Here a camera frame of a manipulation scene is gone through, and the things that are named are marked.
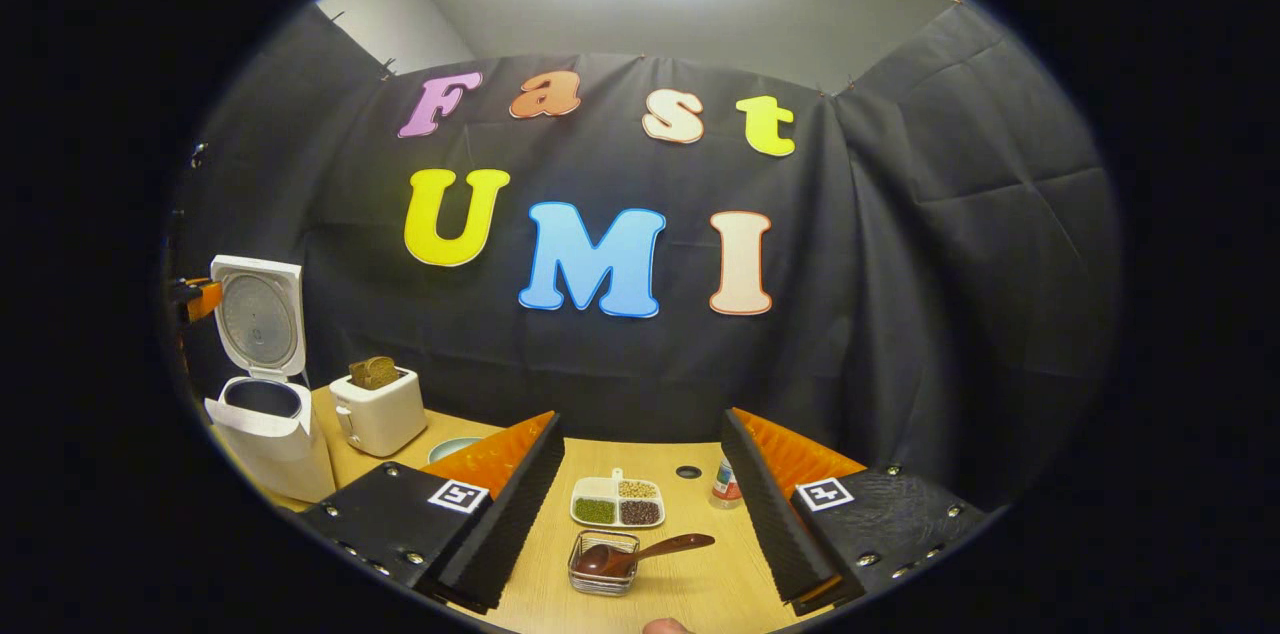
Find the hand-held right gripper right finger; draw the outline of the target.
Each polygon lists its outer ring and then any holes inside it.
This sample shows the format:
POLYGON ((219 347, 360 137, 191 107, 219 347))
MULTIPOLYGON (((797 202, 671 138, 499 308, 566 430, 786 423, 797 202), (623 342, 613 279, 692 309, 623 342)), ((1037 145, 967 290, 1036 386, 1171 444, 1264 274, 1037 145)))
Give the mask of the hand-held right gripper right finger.
POLYGON ((742 409, 724 411, 721 448, 774 588, 797 615, 882 596, 989 516, 902 465, 863 465, 742 409))

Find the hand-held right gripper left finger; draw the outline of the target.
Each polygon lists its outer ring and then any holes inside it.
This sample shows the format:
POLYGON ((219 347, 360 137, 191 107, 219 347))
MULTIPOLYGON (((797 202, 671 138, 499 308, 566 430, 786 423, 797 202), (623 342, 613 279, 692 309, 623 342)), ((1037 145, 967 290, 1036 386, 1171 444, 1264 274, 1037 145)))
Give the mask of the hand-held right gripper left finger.
POLYGON ((497 608, 564 457, 548 411, 431 465, 388 462, 298 515, 374 573, 475 614, 497 608))

